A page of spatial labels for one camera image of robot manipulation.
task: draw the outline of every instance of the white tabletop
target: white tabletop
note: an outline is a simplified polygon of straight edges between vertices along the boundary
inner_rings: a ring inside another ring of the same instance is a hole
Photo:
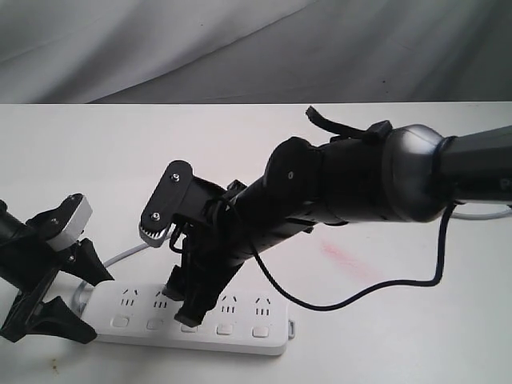
[[[94,213],[85,235],[102,260],[139,244],[137,224],[167,164],[184,159],[220,185],[261,176],[291,135],[326,142],[307,106],[0,106],[0,198],[25,221],[84,193]],[[361,128],[389,119],[445,135],[512,124],[512,103],[320,105]],[[297,337],[279,358],[191,350],[87,346],[29,336],[0,341],[2,383],[510,382],[512,220],[461,222],[448,230],[445,277],[431,289],[395,287],[333,313],[290,306]],[[430,278],[438,223],[318,226],[263,254],[285,288],[337,302],[389,278]],[[119,280],[165,282],[178,257],[147,250],[111,268]],[[69,300],[78,279],[60,274],[49,297]],[[254,261],[232,281],[271,290]],[[13,290],[0,285],[6,310]]]

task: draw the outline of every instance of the black cable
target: black cable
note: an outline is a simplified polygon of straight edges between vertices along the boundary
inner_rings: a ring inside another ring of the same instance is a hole
[[[249,245],[250,251],[253,254],[254,258],[256,259],[256,262],[258,263],[260,269],[262,270],[265,277],[268,279],[270,284],[276,289],[277,292],[279,292],[282,296],[290,300],[291,302],[297,304],[298,306],[301,306],[303,308],[307,308],[308,310],[316,310],[321,312],[327,312],[331,310],[339,310],[345,306],[348,306],[349,304],[355,302],[356,300],[359,300],[360,298],[371,294],[372,292],[375,292],[376,290],[380,290],[382,288],[387,288],[388,286],[436,286],[440,283],[442,279],[442,272],[444,270],[445,265],[445,248],[446,248],[446,230],[448,229],[448,221],[450,220],[450,216],[452,212],[455,209],[455,204],[451,203],[448,205],[448,207],[445,209],[444,213],[442,214],[441,218],[441,224],[439,226],[439,237],[438,237],[438,260],[435,267],[435,273],[434,277],[431,280],[407,280],[407,279],[400,279],[400,280],[389,280],[387,282],[380,282],[378,284],[375,284],[373,286],[370,286],[368,288],[365,288],[361,292],[355,294],[354,296],[351,296],[350,298],[343,300],[342,302],[339,302],[338,304],[332,304],[328,306],[316,306],[314,304],[309,304],[308,302],[304,302],[303,300],[300,300],[296,298],[295,296],[292,296],[288,292],[286,292],[279,284],[275,281],[275,279],[270,274],[269,270],[266,268],[265,264],[263,263],[262,258],[259,255],[258,250],[254,246],[249,231],[246,228],[246,224],[242,220],[242,217],[237,212],[236,207],[232,202],[230,202],[228,199],[224,197],[219,197],[219,200],[222,200],[225,204],[228,205],[229,208],[233,210],[234,215],[236,216],[237,220],[240,222],[240,225],[242,226],[245,234],[246,234],[246,240],[247,244]]]

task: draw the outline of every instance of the red stain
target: red stain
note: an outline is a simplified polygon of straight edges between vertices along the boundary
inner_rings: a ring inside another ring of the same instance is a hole
[[[335,244],[322,242],[322,252],[343,266],[343,269],[354,277],[367,282],[376,282],[380,279],[380,273],[364,262],[350,256],[347,252],[340,250]]]

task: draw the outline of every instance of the gray fabric backdrop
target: gray fabric backdrop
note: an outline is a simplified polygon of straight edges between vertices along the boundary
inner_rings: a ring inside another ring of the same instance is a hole
[[[0,0],[0,102],[512,100],[510,0]]]

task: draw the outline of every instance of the white power strip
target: white power strip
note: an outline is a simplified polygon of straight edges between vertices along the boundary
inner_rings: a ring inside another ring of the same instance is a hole
[[[220,350],[246,354],[282,354],[295,324],[288,303],[267,292],[226,291],[202,324],[189,328],[174,320],[182,305],[162,294],[162,284],[107,281],[98,284],[82,320],[97,341]]]

